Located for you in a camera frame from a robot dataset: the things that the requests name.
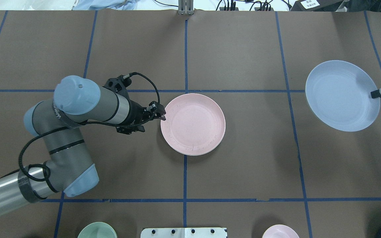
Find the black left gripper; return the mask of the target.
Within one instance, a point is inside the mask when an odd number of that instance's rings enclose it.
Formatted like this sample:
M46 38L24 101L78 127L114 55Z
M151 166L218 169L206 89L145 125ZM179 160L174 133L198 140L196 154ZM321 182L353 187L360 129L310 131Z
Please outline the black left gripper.
M104 123L115 125L120 134L130 135L133 132L144 132L143 124L153 119L165 121L165 107L157 101L152 101L148 107L142 107L129 98L127 87L132 83L131 76L109 78L104 88L112 91L117 98L114 114Z

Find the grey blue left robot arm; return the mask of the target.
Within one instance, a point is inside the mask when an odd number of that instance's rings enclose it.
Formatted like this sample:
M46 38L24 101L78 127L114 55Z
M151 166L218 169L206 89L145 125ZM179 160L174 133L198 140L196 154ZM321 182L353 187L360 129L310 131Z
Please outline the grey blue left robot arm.
M132 72L110 78L100 86L92 80L70 75L56 86L52 99L31 107L23 117L33 138L21 149L18 169L0 178L0 216L26 205L64 192L74 197L94 188L99 182L80 131L82 126L99 124L114 127L120 134L144 132L144 124L165 120L159 91L157 100L143 107L132 101L127 87Z

